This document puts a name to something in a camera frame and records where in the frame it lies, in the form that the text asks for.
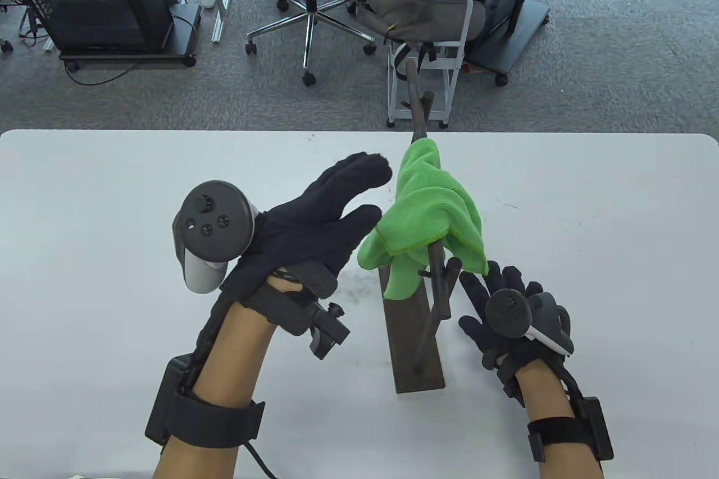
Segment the wooden stand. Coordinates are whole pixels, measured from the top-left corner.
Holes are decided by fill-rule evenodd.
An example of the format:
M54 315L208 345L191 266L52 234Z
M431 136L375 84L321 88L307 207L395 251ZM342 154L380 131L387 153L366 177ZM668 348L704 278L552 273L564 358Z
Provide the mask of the wooden stand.
M412 142L415 142L427 136L426 118L431 112L434 94L422 93L415 61L408 60L406 66L410 99L407 107L411 110L414 125ZM452 317L449 296L452 295L462 270L462 261L459 258L450 258L445 266L442 241L432 243L427 251L429 273L423 271L421 274L431 279L434 300L431 309L424 282L411 297L403 301L383 300L395 390L399 394L444 387L442 362L439 359L435 335L439 322ZM379 273L384 297L390 269L380 268Z

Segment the forearm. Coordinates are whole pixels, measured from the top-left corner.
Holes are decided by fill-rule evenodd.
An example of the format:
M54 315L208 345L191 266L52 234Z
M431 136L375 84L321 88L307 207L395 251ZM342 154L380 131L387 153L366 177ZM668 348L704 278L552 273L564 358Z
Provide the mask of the forearm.
M268 282L280 291L288 283ZM239 303L230 307L193 392L209 404L246 408L276 326ZM196 448L170 436L153 479L231 479L238 448Z
M542 361L534 361L517 373L529 421L549 417L574 417L565 388ZM555 444L544 448L546 462L539 463L542 479L603 479L599 463L585 444Z

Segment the black battery pack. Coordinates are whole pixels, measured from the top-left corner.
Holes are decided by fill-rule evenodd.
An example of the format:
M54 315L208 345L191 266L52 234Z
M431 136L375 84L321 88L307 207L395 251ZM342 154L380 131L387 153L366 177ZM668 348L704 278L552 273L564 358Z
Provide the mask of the black battery pack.
M165 446L170 437L167 432L167 418L170 414L172 397L180 389L185 371L190 366L192 354L178 355L172 358L165 368L165 374L160 382L160 389L152 405L152 411L144 429L144 435L156 444Z

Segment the controller thumbstick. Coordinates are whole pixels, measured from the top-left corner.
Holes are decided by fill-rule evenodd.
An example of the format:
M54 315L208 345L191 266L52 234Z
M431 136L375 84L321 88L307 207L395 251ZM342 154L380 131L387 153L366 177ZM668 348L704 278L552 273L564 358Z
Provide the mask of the controller thumbstick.
M201 194L195 198L195 211L198 213L207 213L212 209L212 199Z

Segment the white metal cart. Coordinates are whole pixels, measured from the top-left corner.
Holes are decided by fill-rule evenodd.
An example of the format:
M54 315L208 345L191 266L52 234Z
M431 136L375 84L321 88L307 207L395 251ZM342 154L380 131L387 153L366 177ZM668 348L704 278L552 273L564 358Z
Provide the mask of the white metal cart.
M465 10L464 25L462 25L459 40L434 43L437 58L433 61L425 58L421 64L420 76L426 71L441 71L441 81L439 81L441 82L441 87L431 87L435 94L434 107L427 120L439 122L439 127L442 129L449 126L449 114L452 112L452 100L454 99L454 89L457 86L457 76L459 76L462 61L465 58L465 43L467 42L467 32L470 29L472 8L474 7L473 0L465 1L467 2L467 9ZM408 96L405 97L402 93L404 84L398 84L399 79L395 69L395 59L401 46L403 45L390 41L390 53L387 60L387 127L394 127L397 119L410 120L412 118L410 110L402 104L403 101L408 102L409 99ZM402 65L407 59L411 58L418 61L418 57L417 51L410 52L402 61L400 69L403 69Z

